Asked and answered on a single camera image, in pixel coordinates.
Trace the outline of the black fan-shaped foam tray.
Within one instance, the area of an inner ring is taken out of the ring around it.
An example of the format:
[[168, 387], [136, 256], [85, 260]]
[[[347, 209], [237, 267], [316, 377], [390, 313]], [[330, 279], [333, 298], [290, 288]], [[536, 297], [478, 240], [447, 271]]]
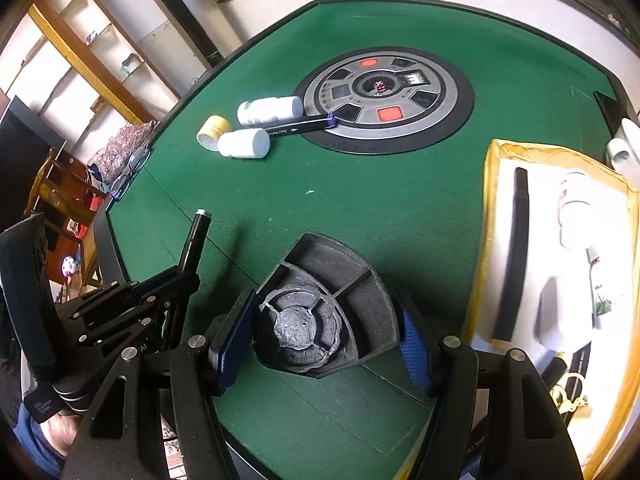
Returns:
[[266, 367], [320, 379], [397, 347], [400, 328], [374, 267], [307, 231], [259, 287], [253, 337]]

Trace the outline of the long black marker pen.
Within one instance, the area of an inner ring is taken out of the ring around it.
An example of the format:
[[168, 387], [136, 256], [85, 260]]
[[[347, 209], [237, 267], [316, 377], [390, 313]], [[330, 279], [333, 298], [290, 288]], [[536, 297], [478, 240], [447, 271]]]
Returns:
[[210, 222], [212, 222], [212, 214], [209, 211], [205, 209], [195, 211], [178, 263], [181, 274], [195, 273], [198, 270]]

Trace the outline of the black tube in box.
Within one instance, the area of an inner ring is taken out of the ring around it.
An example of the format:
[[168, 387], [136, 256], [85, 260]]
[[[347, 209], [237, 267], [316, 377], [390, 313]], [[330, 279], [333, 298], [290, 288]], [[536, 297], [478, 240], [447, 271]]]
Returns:
[[528, 172], [522, 167], [516, 167], [514, 170], [512, 226], [509, 251], [506, 255], [506, 273], [503, 279], [498, 314], [492, 331], [492, 338], [497, 340], [510, 341], [515, 330], [526, 278], [528, 238]]

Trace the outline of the wooden chair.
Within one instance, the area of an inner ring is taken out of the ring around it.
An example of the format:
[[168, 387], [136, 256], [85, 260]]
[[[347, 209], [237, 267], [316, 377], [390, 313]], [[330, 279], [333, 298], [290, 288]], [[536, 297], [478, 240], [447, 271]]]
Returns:
[[80, 276], [81, 284], [98, 287], [101, 282], [96, 279], [96, 272], [99, 271], [98, 250], [96, 249], [96, 239], [94, 238], [93, 220], [96, 210], [90, 209], [79, 200], [69, 196], [58, 184], [54, 183], [49, 174], [52, 169], [57, 169], [78, 183], [85, 191], [100, 200], [106, 199], [106, 194], [100, 191], [86, 180], [82, 180], [77, 174], [73, 174], [68, 168], [63, 166], [56, 158], [58, 150], [50, 148], [44, 162], [36, 173], [34, 183], [30, 189], [24, 217], [28, 218], [36, 214], [36, 205], [41, 200], [52, 206], [65, 218], [72, 220], [80, 226], [85, 226], [87, 231], [85, 236], [80, 238], [66, 229], [59, 228], [47, 219], [44, 224], [58, 235], [71, 240], [79, 248], [80, 255]]

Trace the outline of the floral cushion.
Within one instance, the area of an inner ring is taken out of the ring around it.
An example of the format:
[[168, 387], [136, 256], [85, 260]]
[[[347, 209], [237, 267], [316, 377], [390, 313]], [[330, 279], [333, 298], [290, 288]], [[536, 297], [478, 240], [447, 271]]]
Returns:
[[101, 184], [112, 184], [124, 171], [130, 156], [152, 138], [156, 126], [157, 121], [152, 120], [142, 125], [126, 124], [120, 128], [87, 162], [91, 177]]

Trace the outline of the white pill bottle lower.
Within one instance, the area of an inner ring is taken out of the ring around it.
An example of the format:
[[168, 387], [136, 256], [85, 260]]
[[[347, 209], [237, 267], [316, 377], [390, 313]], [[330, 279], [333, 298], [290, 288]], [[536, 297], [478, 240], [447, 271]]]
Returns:
[[218, 140], [218, 152], [224, 157], [258, 159], [270, 150], [270, 135], [262, 128], [224, 133]]

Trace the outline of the white pill bottle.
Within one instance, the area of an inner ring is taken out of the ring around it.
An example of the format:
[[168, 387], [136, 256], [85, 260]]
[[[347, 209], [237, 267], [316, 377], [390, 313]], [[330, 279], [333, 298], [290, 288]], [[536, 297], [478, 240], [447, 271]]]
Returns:
[[292, 122], [304, 114], [304, 104], [298, 96], [263, 98], [241, 103], [236, 111], [242, 126], [264, 126]]
[[270, 150], [270, 135], [262, 128], [224, 133], [218, 140], [218, 152], [224, 157], [258, 159]]

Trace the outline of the black pen on table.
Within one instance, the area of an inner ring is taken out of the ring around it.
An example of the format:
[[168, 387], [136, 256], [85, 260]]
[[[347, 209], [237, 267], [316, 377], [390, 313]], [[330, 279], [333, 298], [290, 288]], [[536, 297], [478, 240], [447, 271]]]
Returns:
[[294, 122], [266, 127], [266, 133], [270, 136], [289, 136], [290, 134], [302, 134], [318, 130], [332, 129], [337, 126], [337, 119], [333, 114], [301, 117]]

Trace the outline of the white pill bottle upper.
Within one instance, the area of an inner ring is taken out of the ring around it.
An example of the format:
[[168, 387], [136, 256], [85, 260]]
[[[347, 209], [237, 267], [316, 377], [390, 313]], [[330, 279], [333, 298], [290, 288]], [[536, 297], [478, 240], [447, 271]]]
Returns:
[[298, 96], [263, 98], [241, 103], [236, 111], [242, 126], [264, 126], [292, 122], [304, 114], [304, 104]]

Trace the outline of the round mahjong table control panel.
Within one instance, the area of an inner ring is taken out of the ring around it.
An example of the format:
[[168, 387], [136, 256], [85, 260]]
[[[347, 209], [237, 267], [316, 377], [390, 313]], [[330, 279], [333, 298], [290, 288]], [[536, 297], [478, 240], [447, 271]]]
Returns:
[[331, 114], [336, 126], [307, 132], [320, 148], [352, 155], [391, 155], [428, 148], [470, 119], [469, 78], [433, 53], [408, 47], [350, 51], [316, 67], [296, 87], [309, 116]]

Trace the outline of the black standing pole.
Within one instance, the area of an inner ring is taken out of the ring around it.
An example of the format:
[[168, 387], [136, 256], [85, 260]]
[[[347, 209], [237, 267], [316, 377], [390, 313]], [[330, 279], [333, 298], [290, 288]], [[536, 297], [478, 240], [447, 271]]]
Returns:
[[177, 19], [182, 29], [194, 43], [194, 46], [198, 48], [201, 55], [206, 59], [206, 64], [209, 67], [215, 67], [222, 60], [222, 55], [183, 0], [160, 1]]

